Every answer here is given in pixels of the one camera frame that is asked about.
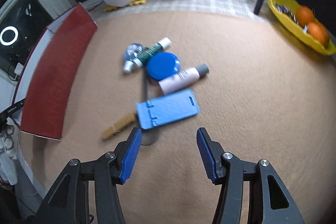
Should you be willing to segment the white gloved hand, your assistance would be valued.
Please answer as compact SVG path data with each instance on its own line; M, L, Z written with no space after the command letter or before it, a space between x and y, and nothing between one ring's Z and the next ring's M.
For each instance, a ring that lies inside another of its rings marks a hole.
M13 139L14 132L14 126L6 122L1 125L1 180L11 186L16 185L18 182L15 164L17 151Z

